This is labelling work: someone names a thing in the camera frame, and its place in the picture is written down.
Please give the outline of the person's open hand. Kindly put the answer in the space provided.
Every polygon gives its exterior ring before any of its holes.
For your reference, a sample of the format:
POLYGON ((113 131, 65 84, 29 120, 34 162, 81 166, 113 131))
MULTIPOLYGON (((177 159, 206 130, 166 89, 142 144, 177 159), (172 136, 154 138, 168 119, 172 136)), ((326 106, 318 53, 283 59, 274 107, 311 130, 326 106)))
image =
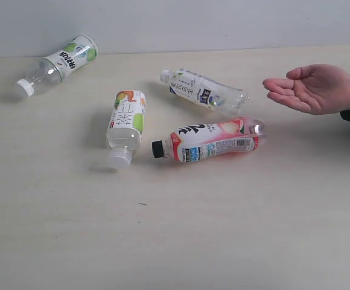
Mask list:
POLYGON ((262 84, 269 99, 306 114, 335 114, 349 107, 350 74, 338 66, 302 66, 284 79, 265 79, 262 84))

